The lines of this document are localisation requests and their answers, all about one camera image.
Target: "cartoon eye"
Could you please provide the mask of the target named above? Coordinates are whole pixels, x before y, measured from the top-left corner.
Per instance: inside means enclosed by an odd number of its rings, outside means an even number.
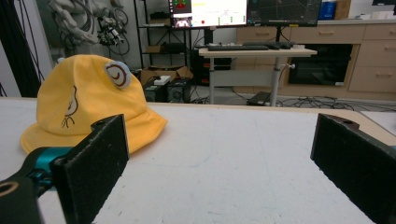
[[[131,72],[125,63],[115,61],[107,63],[105,71],[114,85],[120,89],[128,87],[131,83]]]

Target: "power strip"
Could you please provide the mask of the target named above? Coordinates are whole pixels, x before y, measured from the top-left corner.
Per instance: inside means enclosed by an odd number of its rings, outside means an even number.
[[[154,85],[163,86],[171,80],[170,76],[161,76],[160,79],[154,81]]]

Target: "desk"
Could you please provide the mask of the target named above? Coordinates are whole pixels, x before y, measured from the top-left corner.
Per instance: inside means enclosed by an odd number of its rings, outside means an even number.
[[[373,223],[310,160],[318,112],[352,119],[388,145],[396,137],[345,110],[151,104],[169,120],[131,155],[94,223]],[[35,100],[0,99],[0,179],[25,158]],[[54,191],[46,223],[64,223]]]
[[[272,91],[270,106],[276,105],[277,87],[280,77],[280,58],[285,57],[309,57],[317,54],[312,49],[280,49],[280,50],[231,50],[231,51],[209,51],[199,49],[199,55],[210,59],[210,104],[215,103],[216,86],[265,86],[271,83]],[[265,71],[215,71],[215,58],[276,58],[272,78]]]

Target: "black foam pad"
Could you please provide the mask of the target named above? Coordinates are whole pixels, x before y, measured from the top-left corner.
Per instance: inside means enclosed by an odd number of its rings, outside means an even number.
[[[67,223],[92,223],[121,176],[129,152],[122,115],[102,119],[50,164]]]
[[[395,223],[396,151],[347,119],[318,115],[311,159],[375,223]]]

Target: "monitor screen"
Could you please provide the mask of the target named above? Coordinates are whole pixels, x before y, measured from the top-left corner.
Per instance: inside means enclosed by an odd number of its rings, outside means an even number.
[[[247,25],[317,26],[321,0],[248,0]]]
[[[247,0],[168,0],[173,28],[232,27],[247,24]]]
[[[396,0],[373,0],[373,6],[396,5]]]

